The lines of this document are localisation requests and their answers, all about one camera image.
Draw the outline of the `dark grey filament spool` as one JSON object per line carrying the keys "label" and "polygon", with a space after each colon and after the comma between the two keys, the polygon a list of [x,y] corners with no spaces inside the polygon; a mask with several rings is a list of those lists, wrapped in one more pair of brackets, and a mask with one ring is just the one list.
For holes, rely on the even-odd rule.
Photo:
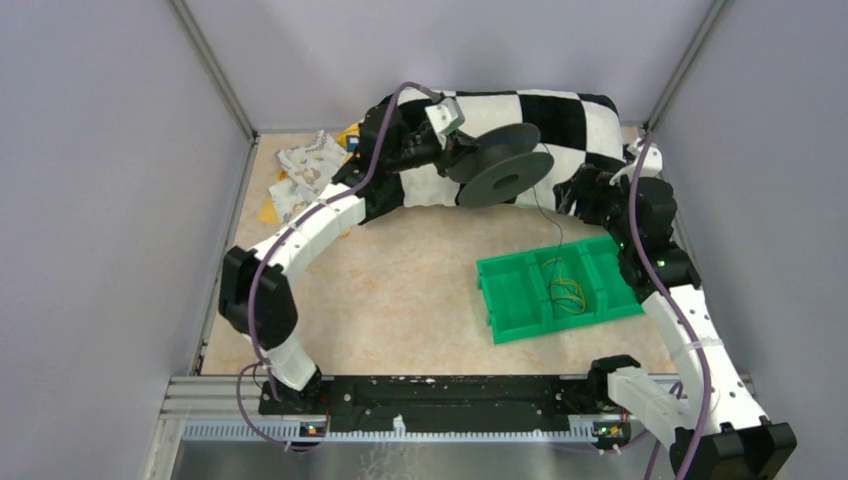
{"label": "dark grey filament spool", "polygon": [[553,168],[550,153],[538,151],[541,132],[530,123],[491,130],[459,149],[447,176],[461,185],[456,203],[482,208],[515,199]]}

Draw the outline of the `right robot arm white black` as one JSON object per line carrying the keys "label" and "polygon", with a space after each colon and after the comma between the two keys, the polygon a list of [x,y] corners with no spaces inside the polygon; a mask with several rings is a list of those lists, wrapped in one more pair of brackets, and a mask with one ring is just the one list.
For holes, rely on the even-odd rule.
{"label": "right robot arm white black", "polygon": [[672,185],[631,173],[584,164],[554,186],[555,207],[611,235],[618,270],[657,326],[682,393],[631,360],[609,357],[592,366],[587,400],[600,412],[621,406],[635,415],[678,479],[773,479],[797,447],[794,431],[770,419],[725,349],[700,275],[672,238]]}

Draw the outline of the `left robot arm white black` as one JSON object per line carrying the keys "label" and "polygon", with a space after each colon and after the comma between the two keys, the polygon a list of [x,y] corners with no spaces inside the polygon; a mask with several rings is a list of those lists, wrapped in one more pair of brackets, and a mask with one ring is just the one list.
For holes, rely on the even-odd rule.
{"label": "left robot arm white black", "polygon": [[399,206],[399,174],[425,165],[444,175],[472,140],[456,99],[426,103],[418,124],[399,106],[371,108],[347,141],[351,158],[301,213],[250,249],[224,256],[218,310],[251,343],[274,389],[297,413],[319,404],[316,363],[294,336],[296,278],[345,230]]}

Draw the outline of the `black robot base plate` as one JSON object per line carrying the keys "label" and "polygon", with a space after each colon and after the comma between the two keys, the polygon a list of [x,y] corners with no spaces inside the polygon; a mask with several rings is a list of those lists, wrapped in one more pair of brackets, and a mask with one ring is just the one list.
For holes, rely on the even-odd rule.
{"label": "black robot base plate", "polygon": [[566,432],[582,416],[618,420],[584,376],[325,376],[302,391],[262,389],[262,415],[313,415],[333,433],[383,432],[401,418],[410,433]]}

